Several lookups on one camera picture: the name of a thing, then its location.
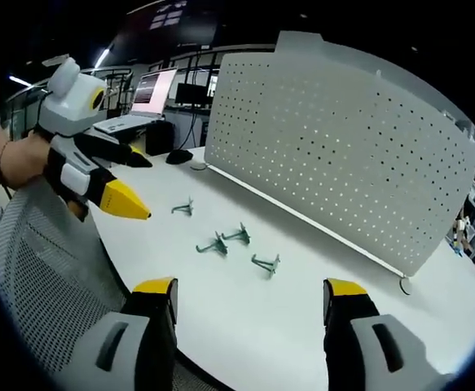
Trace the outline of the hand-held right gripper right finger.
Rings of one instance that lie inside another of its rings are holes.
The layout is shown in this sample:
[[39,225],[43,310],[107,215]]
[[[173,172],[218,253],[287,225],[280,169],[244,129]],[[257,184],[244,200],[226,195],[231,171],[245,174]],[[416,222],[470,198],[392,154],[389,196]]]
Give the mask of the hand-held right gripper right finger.
[[453,378],[438,372],[424,342],[380,314],[357,283],[323,281],[323,328],[329,390],[441,390]]

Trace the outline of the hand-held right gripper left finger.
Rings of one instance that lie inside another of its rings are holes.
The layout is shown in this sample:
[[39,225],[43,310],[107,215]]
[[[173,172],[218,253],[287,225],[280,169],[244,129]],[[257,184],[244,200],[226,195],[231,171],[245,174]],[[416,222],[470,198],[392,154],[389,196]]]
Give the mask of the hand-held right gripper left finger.
[[171,390],[177,350],[178,280],[137,285],[75,344],[62,390]]

